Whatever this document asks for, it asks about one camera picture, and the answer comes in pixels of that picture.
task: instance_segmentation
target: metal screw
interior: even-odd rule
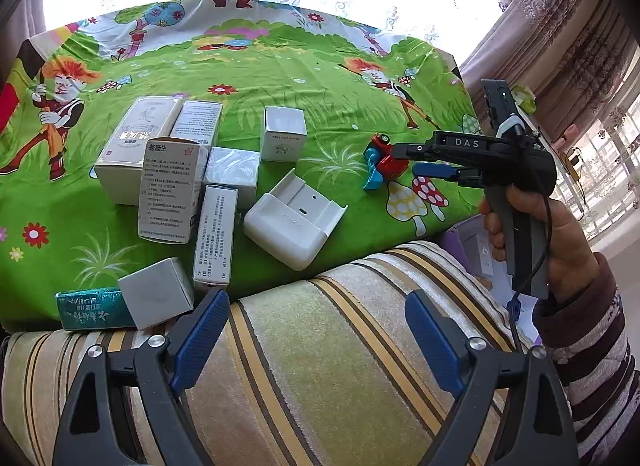
[[[150,347],[161,347],[164,345],[164,336],[161,334],[156,334],[155,336],[151,336],[147,341]]]
[[[531,349],[531,354],[533,354],[534,358],[538,358],[539,360],[543,360],[546,358],[546,350],[544,347],[533,347]]]
[[[486,348],[486,341],[482,338],[471,338],[469,340],[469,346],[475,351],[481,351]]]
[[[90,358],[97,358],[100,354],[102,354],[102,347],[100,345],[94,345],[86,351],[89,354]]]

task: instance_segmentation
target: blue gripper pad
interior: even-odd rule
[[[229,318],[229,296],[220,290],[175,354],[171,389],[180,394],[196,384]]]
[[[457,345],[459,348],[456,351],[438,325],[438,322],[453,325],[455,322],[452,319],[444,318],[438,312],[433,312],[431,315],[418,296],[418,291],[414,291],[406,297],[404,317],[438,385],[457,398],[465,388],[465,383],[462,380],[464,358],[460,355],[460,345]],[[454,332],[457,330],[464,337],[464,333],[457,325],[455,328],[449,326],[448,329]]]
[[[411,168],[416,177],[433,177],[436,179],[449,179],[456,175],[458,171],[449,164],[438,162],[417,162]]]

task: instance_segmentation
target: green tablecloth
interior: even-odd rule
[[[233,297],[314,276],[467,218],[477,191],[436,181],[430,186],[447,206],[432,208],[420,193],[429,183],[412,189],[410,172],[376,192],[362,190],[362,152],[375,132],[418,142],[436,126],[478,129],[454,72],[448,54],[415,38],[252,0],[155,3],[34,36],[0,95],[0,322],[55,319],[56,292],[114,285],[168,256],[191,271],[193,243],[139,239],[137,208],[111,203],[91,172],[138,96],[221,101],[219,146],[251,150],[258,150],[265,106],[305,111],[308,139],[296,174],[349,208],[301,273],[236,226]],[[39,108],[33,94],[43,80],[47,94]],[[74,87],[81,92],[68,102]],[[258,195],[290,168],[263,162]]]

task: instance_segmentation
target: sleeve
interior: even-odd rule
[[[640,440],[639,372],[615,279],[604,256],[595,256],[593,283],[568,305],[538,302],[533,319],[571,405],[580,464],[609,466]]]
[[[78,123],[80,116],[82,115],[82,110],[84,110],[84,104],[82,104],[81,102],[75,104],[71,108],[69,115],[65,117],[67,121],[60,126],[64,126],[65,128],[73,128]]]

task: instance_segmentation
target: red flower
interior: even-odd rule
[[[38,249],[41,248],[43,243],[49,243],[49,239],[47,238],[49,232],[46,231],[46,229],[47,228],[45,226],[41,226],[39,222],[35,225],[31,223],[27,224],[24,228],[24,232],[22,233],[24,241],[31,247],[37,245]]]
[[[222,96],[225,94],[226,96],[230,96],[232,92],[237,92],[238,90],[232,87],[230,84],[214,84],[209,87],[209,92],[211,94],[218,94]]]

